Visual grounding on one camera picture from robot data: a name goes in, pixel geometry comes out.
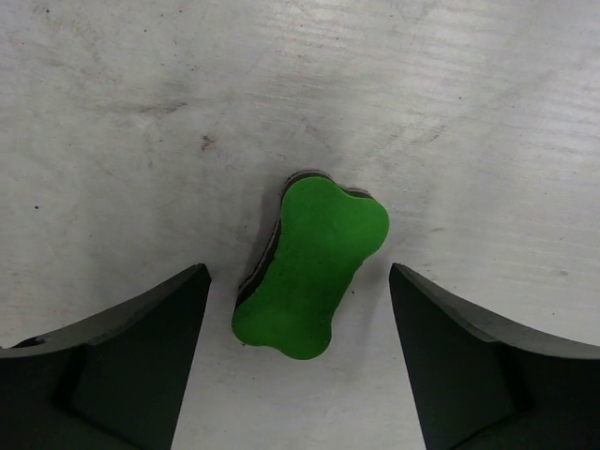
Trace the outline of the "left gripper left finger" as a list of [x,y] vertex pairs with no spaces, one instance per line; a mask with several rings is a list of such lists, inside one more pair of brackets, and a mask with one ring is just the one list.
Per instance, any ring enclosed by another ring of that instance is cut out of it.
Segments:
[[2,350],[2,448],[171,448],[210,284],[195,264]]

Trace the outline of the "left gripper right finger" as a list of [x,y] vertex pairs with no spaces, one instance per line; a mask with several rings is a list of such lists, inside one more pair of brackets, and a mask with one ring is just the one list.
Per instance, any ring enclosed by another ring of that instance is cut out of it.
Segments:
[[598,448],[598,347],[509,320],[403,264],[389,286],[426,448]]

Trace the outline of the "green bone-shaped eraser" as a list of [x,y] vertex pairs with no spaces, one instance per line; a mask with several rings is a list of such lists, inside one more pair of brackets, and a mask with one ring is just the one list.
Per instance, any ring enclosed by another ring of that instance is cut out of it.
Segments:
[[243,344],[295,360],[328,348],[332,322],[356,272],[385,242],[390,218],[371,194],[316,170],[285,183],[277,221],[240,286],[232,332]]

